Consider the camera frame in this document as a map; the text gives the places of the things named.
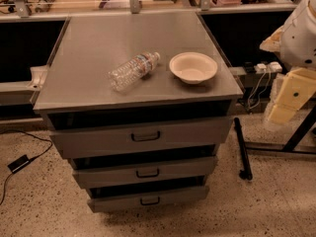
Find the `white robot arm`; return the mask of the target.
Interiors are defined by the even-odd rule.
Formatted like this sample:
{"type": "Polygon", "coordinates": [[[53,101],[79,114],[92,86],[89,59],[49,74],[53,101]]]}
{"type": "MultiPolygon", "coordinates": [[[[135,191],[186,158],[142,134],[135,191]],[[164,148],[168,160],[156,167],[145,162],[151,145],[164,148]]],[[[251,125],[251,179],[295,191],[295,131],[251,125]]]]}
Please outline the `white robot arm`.
{"type": "Polygon", "coordinates": [[[316,92],[316,0],[301,0],[284,24],[260,44],[278,52],[290,71],[275,81],[276,88],[266,109],[267,121],[284,124],[316,92]]]}

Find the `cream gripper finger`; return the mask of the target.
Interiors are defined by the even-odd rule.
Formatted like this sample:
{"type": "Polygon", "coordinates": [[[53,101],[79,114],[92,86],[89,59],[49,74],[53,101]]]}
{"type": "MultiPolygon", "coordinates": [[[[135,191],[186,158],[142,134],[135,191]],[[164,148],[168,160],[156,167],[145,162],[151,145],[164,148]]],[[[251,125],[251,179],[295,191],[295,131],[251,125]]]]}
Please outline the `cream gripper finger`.
{"type": "Polygon", "coordinates": [[[283,27],[276,29],[268,38],[262,41],[260,49],[267,52],[280,52],[280,37],[283,27]]]}
{"type": "Polygon", "coordinates": [[[281,79],[279,91],[272,97],[268,121],[284,124],[316,93],[316,71],[295,67],[281,79]]]}

